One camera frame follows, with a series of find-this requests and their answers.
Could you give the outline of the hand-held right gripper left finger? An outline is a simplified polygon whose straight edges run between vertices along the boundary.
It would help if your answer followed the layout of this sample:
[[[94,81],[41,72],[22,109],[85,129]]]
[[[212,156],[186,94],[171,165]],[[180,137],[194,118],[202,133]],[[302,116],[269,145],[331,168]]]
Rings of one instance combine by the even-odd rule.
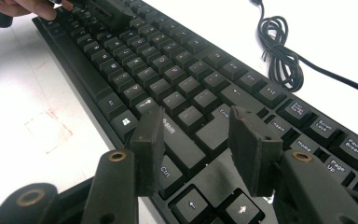
[[[130,149],[136,161],[138,197],[153,196],[158,191],[160,167],[165,153],[163,115],[161,106],[143,113],[130,140]]]

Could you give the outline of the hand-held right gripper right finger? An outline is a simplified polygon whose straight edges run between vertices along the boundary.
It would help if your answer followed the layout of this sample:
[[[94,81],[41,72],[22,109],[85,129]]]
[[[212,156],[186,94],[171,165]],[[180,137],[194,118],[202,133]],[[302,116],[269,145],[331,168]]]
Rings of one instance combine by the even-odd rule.
[[[232,106],[229,114],[228,146],[240,177],[252,197],[273,193],[272,163],[281,156],[282,139],[255,114]]]

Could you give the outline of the black computer keyboard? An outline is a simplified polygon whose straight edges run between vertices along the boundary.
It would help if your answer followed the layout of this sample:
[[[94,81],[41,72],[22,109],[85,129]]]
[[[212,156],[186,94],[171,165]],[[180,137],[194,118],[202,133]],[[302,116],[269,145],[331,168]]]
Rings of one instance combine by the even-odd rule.
[[[272,200],[249,194],[231,158],[234,105],[358,193],[357,134],[144,0],[124,2],[133,17],[119,33],[89,8],[59,8],[55,20],[34,23],[113,145],[125,143],[146,110],[164,108],[153,203],[168,224],[275,224]]]

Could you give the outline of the white board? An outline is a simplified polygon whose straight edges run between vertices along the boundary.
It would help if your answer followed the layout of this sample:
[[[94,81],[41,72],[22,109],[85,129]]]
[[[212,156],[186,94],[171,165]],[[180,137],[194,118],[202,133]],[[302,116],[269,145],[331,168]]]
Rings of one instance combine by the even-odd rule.
[[[144,0],[257,73],[258,10],[250,0]],[[35,26],[33,15],[0,29],[0,204],[14,190],[48,182],[78,207],[100,156],[115,146]],[[309,73],[303,102],[358,135],[358,92]],[[141,202],[143,223],[168,224]]]

